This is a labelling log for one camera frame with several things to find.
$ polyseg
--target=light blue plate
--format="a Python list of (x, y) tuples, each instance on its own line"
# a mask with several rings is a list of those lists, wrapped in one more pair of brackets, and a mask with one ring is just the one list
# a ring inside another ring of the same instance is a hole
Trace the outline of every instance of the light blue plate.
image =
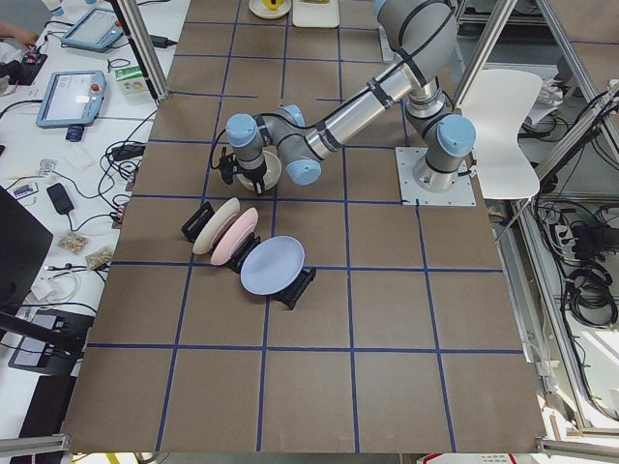
[(273, 237), (253, 249), (241, 268), (241, 283), (254, 295), (272, 295), (290, 285), (303, 269), (306, 253), (292, 237)]

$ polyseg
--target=chair seat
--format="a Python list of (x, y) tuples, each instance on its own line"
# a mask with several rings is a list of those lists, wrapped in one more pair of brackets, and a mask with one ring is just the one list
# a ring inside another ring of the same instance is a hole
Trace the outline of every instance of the chair seat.
[(530, 72), (483, 70), (460, 105), (477, 132), (473, 155), (484, 198), (530, 198), (540, 181), (517, 144), (517, 134), (542, 88)]

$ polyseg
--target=tablet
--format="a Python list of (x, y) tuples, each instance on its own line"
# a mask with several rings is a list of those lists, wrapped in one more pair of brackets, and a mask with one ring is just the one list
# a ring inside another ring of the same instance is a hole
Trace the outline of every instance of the tablet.
[(105, 92), (101, 71), (55, 72), (37, 116), (40, 128), (89, 126), (99, 114)]
[(95, 8), (84, 15), (63, 37), (65, 46), (93, 51), (106, 51), (123, 35), (116, 14), (110, 10)]

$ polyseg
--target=black monitor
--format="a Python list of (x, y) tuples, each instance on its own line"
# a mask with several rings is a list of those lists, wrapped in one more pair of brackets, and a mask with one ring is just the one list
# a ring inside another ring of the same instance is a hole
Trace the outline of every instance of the black monitor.
[(43, 265), (53, 235), (0, 188), (0, 339), (24, 335), (9, 365), (41, 373), (71, 372), (93, 318), (42, 309), (33, 322), (15, 317)]

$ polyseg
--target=blue joint cap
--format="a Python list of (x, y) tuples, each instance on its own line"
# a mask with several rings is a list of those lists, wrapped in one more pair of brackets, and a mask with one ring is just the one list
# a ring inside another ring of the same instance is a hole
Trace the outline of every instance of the blue joint cap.
[(228, 135), (230, 145), (234, 148), (241, 148), (249, 145), (256, 133), (258, 125), (249, 114), (235, 114), (225, 125), (225, 133)]
[(281, 109), (294, 118), (294, 122), (297, 126), (305, 126), (306, 120), (303, 119), (303, 113), (301, 112), (301, 108), (299, 106), (296, 104), (288, 104), (286, 106), (282, 106)]
[(374, 0), (374, 16), (378, 17), (387, 0)]
[(448, 155), (462, 158), (473, 149), (475, 126), (464, 116), (450, 114), (438, 123), (436, 138)]
[(286, 172), (297, 186), (308, 186), (318, 180), (322, 168), (314, 159), (297, 159), (286, 166)]

